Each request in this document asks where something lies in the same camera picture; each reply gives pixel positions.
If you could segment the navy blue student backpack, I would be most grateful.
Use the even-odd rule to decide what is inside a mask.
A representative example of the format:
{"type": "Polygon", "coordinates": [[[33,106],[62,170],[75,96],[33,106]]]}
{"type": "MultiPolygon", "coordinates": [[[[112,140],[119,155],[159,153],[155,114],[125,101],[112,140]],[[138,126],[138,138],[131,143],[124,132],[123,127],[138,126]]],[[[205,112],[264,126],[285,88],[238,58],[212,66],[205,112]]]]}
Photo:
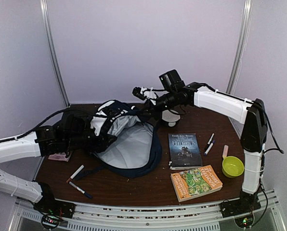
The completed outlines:
{"type": "Polygon", "coordinates": [[[94,113],[94,128],[111,129],[117,140],[104,152],[90,154],[100,166],[85,170],[75,176],[79,180],[107,168],[127,178],[142,177],[153,171],[161,161],[162,146],[157,135],[158,125],[153,126],[141,116],[141,110],[117,100],[103,103],[94,113]]]}

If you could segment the orange 39-Storey Treehouse book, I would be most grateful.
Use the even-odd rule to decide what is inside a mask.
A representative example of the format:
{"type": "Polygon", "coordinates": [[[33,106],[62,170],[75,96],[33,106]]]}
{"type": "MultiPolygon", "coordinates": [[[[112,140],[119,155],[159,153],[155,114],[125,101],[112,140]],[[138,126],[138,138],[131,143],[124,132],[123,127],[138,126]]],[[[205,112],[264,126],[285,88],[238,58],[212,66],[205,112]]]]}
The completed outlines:
{"type": "Polygon", "coordinates": [[[211,165],[171,173],[170,178],[179,202],[217,192],[223,187],[211,165]]]}

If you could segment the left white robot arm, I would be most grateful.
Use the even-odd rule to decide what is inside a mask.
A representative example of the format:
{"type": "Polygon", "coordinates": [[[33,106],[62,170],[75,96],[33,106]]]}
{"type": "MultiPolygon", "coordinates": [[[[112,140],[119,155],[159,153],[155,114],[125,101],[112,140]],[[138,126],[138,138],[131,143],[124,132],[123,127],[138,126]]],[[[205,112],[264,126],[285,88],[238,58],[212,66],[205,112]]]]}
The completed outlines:
{"type": "MultiPolygon", "coordinates": [[[[0,140],[0,164],[26,157],[44,157],[76,149],[103,152],[117,139],[111,129],[42,126],[25,134],[0,140]]],[[[27,181],[0,169],[0,192],[40,205],[53,214],[59,204],[46,183],[27,181]]]]}

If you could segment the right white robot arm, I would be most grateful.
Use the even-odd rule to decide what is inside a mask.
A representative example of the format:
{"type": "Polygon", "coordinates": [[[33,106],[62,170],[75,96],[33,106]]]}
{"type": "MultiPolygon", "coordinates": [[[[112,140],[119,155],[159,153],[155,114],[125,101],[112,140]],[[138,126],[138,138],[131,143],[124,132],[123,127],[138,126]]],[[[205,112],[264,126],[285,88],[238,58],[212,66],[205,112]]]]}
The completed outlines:
{"type": "Polygon", "coordinates": [[[177,89],[166,88],[167,93],[160,97],[155,95],[155,91],[153,88],[139,89],[141,97],[151,101],[147,109],[150,113],[162,112],[178,105],[189,105],[220,113],[244,126],[240,138],[245,155],[244,181],[236,208],[239,212],[247,212],[255,204],[264,171],[263,154],[268,123],[263,101],[235,97],[197,82],[181,85],[177,89]]]}

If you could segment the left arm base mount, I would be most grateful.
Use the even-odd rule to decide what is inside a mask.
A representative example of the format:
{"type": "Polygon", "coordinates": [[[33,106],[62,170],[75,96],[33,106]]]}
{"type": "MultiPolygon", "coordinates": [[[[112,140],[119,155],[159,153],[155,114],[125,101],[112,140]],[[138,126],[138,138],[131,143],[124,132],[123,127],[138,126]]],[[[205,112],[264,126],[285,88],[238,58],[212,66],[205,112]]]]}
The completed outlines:
{"type": "Polygon", "coordinates": [[[42,198],[32,203],[33,208],[42,214],[41,225],[46,230],[53,230],[63,222],[63,218],[72,218],[76,205],[71,202],[56,200],[50,186],[39,183],[42,198]]]}

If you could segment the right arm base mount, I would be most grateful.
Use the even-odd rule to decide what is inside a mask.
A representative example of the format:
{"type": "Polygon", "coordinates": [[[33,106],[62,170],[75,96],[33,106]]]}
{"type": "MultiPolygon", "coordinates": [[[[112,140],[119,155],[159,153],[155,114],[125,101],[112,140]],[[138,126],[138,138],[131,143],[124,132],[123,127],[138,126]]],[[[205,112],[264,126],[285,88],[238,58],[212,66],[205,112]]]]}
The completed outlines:
{"type": "Polygon", "coordinates": [[[240,197],[234,200],[224,200],[220,203],[223,218],[234,217],[235,224],[243,229],[255,224],[254,211],[261,208],[258,192],[249,194],[240,192],[240,197]]]}

